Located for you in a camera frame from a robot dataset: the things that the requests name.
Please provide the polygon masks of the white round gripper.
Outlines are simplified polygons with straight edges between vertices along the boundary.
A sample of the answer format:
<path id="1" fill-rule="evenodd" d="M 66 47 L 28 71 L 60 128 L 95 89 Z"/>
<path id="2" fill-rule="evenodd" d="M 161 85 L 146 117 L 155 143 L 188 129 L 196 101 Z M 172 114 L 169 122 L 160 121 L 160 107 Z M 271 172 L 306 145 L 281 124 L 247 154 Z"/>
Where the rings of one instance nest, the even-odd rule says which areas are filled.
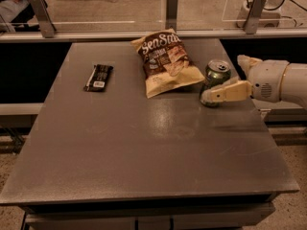
<path id="1" fill-rule="evenodd" d="M 239 80 L 235 77 L 204 90 L 201 93 L 203 104 L 239 102 L 251 95 L 258 101 L 280 101 L 281 82 L 289 65 L 287 60 L 262 61 L 260 58 L 239 55 L 237 61 L 248 80 Z"/>

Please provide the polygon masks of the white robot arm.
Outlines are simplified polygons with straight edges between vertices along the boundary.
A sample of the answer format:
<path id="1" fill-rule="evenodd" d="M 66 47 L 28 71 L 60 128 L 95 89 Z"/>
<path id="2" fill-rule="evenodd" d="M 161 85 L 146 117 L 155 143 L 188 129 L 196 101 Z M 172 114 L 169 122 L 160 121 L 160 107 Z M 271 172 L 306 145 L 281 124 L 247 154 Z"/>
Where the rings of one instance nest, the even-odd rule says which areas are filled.
<path id="1" fill-rule="evenodd" d="M 287 60 L 239 55 L 238 64 L 247 79 L 237 77 L 212 86 L 201 93 L 203 104 L 238 102 L 252 97 L 255 100 L 289 102 L 307 108 L 307 64 Z"/>

